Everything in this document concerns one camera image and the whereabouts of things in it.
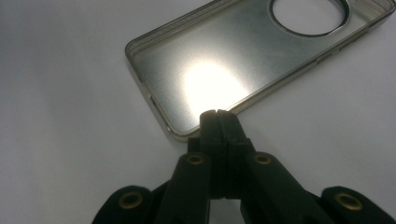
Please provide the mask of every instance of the white surface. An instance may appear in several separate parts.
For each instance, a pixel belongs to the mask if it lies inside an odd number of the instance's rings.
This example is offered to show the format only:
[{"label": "white surface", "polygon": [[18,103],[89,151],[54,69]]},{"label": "white surface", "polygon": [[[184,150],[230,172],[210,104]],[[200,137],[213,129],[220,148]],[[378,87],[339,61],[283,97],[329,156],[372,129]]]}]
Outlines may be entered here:
[{"label": "white surface", "polygon": [[[129,71],[132,39],[206,1],[0,3],[0,223],[91,223],[115,190],[158,187],[186,145]],[[301,184],[361,193],[396,217],[396,16],[238,117]],[[212,203],[211,223],[243,223]]]}]

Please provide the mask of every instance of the brass screw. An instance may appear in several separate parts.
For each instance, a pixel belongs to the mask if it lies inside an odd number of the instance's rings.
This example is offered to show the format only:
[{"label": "brass screw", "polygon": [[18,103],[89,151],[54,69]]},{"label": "brass screw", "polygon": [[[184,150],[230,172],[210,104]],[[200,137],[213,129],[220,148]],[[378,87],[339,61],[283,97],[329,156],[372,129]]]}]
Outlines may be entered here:
[{"label": "brass screw", "polygon": [[143,195],[138,191],[124,193],[119,199],[119,206],[123,209],[133,209],[143,202]]},{"label": "brass screw", "polygon": [[192,155],[187,158],[187,161],[193,165],[199,165],[204,163],[204,158],[200,155]]},{"label": "brass screw", "polygon": [[261,165],[268,165],[269,163],[271,163],[271,158],[264,154],[257,154],[254,157],[254,161]]},{"label": "brass screw", "polygon": [[350,194],[341,192],[334,196],[335,200],[345,208],[353,211],[359,211],[363,208],[361,201]]}]

